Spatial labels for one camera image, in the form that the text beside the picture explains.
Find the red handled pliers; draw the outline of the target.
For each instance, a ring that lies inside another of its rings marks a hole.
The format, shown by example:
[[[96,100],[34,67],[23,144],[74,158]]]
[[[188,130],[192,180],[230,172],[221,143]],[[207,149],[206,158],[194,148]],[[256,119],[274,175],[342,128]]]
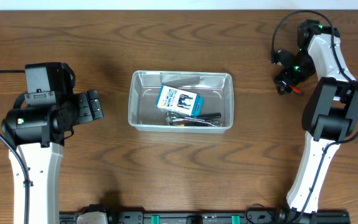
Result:
[[[297,95],[304,95],[304,92],[296,88],[295,86],[289,85],[289,87],[293,93],[296,93]]]

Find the clear plastic container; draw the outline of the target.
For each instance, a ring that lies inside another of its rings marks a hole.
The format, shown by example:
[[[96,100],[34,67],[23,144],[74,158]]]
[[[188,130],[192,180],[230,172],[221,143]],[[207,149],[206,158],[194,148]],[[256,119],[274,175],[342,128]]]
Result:
[[[199,94],[201,114],[187,116],[156,108],[163,85]],[[222,134],[233,125],[233,80],[228,73],[138,70],[131,80],[128,122],[138,131]],[[169,123],[209,123],[170,126]]]

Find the blue white cardboard box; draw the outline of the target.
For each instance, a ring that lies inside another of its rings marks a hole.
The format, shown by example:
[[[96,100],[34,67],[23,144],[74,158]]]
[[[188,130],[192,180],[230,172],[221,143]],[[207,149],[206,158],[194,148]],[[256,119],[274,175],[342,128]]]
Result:
[[[201,114],[203,103],[203,97],[197,93],[163,85],[156,101],[156,108],[187,116],[198,116]]]

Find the screwdriver yellow black handle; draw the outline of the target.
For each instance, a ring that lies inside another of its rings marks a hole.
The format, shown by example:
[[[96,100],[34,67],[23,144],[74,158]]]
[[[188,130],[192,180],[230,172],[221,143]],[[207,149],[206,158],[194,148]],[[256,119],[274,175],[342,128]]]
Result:
[[[197,123],[197,122],[179,122],[179,123],[169,123],[170,126],[181,126],[181,127],[185,127],[185,126],[201,126],[201,127],[208,127],[210,126],[209,123]]]

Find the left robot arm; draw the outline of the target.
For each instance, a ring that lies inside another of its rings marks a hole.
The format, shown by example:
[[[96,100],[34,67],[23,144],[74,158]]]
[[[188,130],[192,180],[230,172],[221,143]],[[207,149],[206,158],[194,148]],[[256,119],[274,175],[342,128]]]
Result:
[[[76,78],[63,62],[28,64],[27,91],[2,121],[12,146],[14,223],[59,222],[59,175],[67,131],[103,118],[98,92],[74,93]]]

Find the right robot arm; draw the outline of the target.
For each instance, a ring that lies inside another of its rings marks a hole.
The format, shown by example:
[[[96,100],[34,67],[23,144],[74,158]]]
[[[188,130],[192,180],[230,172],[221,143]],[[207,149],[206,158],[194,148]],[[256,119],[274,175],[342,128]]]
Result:
[[[301,94],[297,85],[312,75],[318,77],[303,111],[305,147],[286,199],[294,212],[315,213],[332,157],[358,121],[358,81],[346,66],[335,27],[308,19],[298,26],[297,41],[297,54],[285,50],[272,53],[272,62],[284,67],[274,79],[279,94]]]

